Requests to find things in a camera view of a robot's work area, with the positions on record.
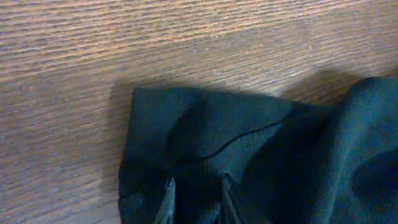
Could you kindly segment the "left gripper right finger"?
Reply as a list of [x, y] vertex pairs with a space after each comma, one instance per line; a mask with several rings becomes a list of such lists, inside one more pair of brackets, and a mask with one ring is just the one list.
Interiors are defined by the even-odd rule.
[[236, 182], [225, 173], [221, 180], [221, 224], [244, 224], [238, 198]]

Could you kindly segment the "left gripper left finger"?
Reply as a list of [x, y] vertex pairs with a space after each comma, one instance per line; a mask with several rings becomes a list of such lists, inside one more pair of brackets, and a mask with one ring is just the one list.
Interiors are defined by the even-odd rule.
[[175, 211], [175, 192], [176, 185], [174, 178], [171, 177], [165, 181], [165, 185], [161, 191], [161, 202], [158, 206], [153, 224], [173, 224]]

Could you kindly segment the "black t-shirt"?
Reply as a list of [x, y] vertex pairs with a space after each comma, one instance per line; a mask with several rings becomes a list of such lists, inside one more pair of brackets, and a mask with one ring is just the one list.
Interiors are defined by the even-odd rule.
[[119, 167], [122, 223], [221, 223], [221, 180], [244, 223], [396, 223], [397, 81], [371, 77], [332, 107], [197, 88], [132, 94]]

